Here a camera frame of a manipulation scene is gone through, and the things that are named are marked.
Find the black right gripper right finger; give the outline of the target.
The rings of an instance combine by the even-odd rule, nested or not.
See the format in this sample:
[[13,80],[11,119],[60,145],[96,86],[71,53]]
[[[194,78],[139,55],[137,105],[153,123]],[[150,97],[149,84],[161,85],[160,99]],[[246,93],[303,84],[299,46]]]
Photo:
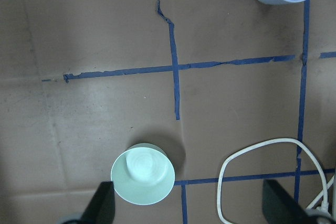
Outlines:
[[308,216],[276,180],[266,179],[262,186],[263,215],[267,223],[317,223],[317,217]]

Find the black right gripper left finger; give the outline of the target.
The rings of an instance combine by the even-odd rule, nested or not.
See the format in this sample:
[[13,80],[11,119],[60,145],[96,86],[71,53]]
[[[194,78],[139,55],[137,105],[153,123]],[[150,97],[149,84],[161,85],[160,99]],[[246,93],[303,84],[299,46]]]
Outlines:
[[88,206],[80,217],[80,223],[113,223],[115,198],[113,182],[101,182]]

